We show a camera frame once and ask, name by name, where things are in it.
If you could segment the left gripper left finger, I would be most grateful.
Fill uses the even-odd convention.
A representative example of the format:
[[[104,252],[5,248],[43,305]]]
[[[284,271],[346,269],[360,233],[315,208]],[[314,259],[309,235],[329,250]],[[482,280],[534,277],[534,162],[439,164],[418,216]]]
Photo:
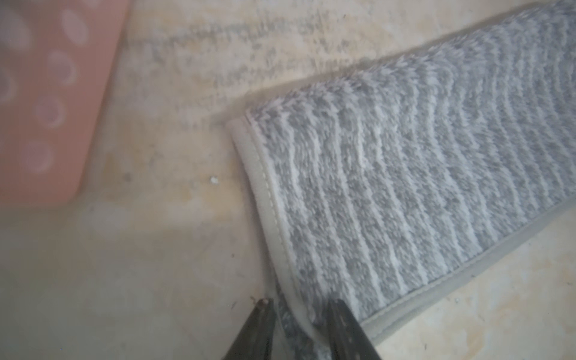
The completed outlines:
[[[258,300],[223,359],[270,360],[276,319],[274,300]]]

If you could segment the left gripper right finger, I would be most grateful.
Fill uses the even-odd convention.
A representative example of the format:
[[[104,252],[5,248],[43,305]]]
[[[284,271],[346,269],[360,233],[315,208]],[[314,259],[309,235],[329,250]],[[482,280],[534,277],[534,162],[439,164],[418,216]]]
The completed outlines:
[[[381,360],[373,344],[342,299],[327,304],[327,331],[334,360]]]

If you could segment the grey striped dishcloth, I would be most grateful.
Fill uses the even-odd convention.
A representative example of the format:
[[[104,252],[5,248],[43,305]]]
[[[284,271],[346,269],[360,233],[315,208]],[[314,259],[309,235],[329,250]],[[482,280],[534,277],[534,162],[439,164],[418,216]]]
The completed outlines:
[[[575,3],[276,97],[229,129],[291,359],[328,300],[379,344],[575,204]]]

